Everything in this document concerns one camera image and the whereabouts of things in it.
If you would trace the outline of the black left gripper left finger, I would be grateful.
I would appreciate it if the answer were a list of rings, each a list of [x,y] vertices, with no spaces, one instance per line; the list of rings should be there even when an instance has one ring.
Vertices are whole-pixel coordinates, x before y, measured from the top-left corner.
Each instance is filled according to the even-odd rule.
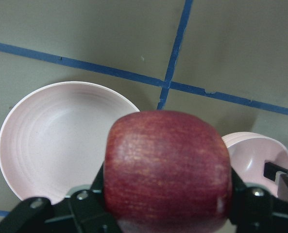
[[[71,189],[62,201],[45,197],[21,201],[0,222],[0,233],[120,233],[105,207],[103,169],[92,185]]]

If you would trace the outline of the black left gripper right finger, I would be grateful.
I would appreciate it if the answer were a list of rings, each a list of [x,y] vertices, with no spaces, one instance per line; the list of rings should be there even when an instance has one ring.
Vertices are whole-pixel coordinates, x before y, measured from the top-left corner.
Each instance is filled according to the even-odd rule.
[[[288,202],[259,186],[247,186],[232,169],[228,219],[237,233],[288,233]]]

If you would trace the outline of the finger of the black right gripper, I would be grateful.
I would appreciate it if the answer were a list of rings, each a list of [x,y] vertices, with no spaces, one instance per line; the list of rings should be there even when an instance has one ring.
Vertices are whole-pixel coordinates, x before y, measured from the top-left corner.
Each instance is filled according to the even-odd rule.
[[[288,202],[288,169],[272,162],[265,162],[264,177],[277,184],[277,197]]]

